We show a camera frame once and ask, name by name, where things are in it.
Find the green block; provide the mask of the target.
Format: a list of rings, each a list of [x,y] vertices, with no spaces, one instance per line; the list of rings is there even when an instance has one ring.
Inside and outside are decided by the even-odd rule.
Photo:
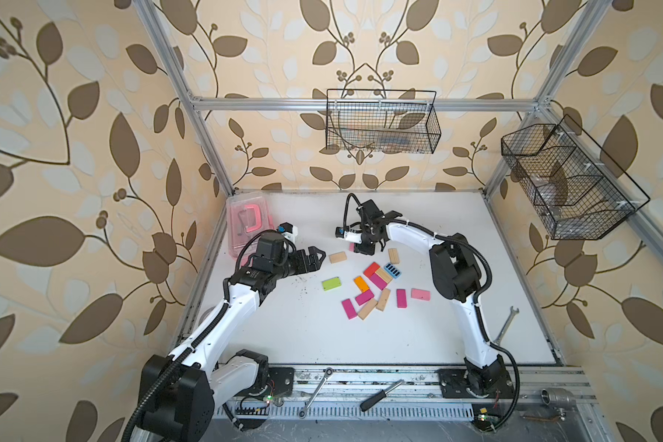
[[[340,277],[330,278],[322,282],[322,289],[325,292],[335,290],[341,286],[342,286],[342,281]]]

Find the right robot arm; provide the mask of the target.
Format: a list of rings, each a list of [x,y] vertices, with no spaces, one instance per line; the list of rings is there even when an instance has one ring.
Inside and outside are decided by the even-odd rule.
[[[497,432],[517,409],[520,372],[515,357],[494,341],[484,320],[480,296],[493,283],[491,267],[462,234],[434,232],[403,218],[396,211],[385,213],[372,200],[362,202],[348,193],[343,224],[334,235],[353,245],[353,252],[372,256],[379,245],[399,242],[429,259],[431,276],[438,294],[450,301],[462,333],[466,377],[462,386],[476,398],[488,397],[502,381],[510,381],[513,396],[500,416],[485,414],[474,421],[481,432]]]

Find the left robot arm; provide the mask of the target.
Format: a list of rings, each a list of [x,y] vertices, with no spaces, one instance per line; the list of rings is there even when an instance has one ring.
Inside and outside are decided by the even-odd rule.
[[[300,249],[296,228],[284,223],[263,230],[242,250],[232,276],[222,282],[223,298],[193,334],[165,357],[151,357],[142,370],[138,404],[123,429],[128,441],[136,429],[170,441],[198,441],[214,412],[237,393],[267,384],[268,359],[240,351],[228,363],[219,359],[235,331],[261,307],[278,281],[317,272],[326,253],[315,246]]]

